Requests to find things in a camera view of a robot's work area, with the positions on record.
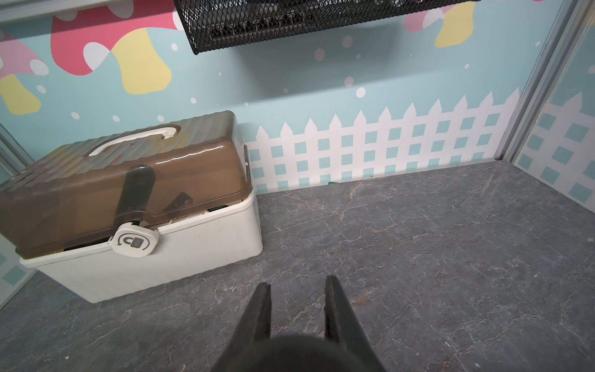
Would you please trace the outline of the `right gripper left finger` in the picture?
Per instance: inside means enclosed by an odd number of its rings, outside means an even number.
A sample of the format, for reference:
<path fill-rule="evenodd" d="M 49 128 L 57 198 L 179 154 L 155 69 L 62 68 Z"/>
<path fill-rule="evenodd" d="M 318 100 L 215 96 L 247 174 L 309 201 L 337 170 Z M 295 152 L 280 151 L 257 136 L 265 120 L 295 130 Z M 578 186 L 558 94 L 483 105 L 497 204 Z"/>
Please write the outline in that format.
<path fill-rule="evenodd" d="M 271 337 L 271 286 L 266 282 L 255 288 L 234 333 L 211 371 L 228 371 L 256 343 Z"/>

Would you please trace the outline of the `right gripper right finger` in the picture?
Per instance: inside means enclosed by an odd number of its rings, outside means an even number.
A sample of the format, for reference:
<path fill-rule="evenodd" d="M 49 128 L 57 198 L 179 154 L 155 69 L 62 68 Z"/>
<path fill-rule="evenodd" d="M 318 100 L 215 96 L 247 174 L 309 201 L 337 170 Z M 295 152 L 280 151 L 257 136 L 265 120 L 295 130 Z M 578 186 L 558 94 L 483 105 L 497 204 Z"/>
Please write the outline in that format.
<path fill-rule="evenodd" d="M 365 371 L 385 371 L 334 275 L 325 279 L 325 339 L 353 357 Z"/>

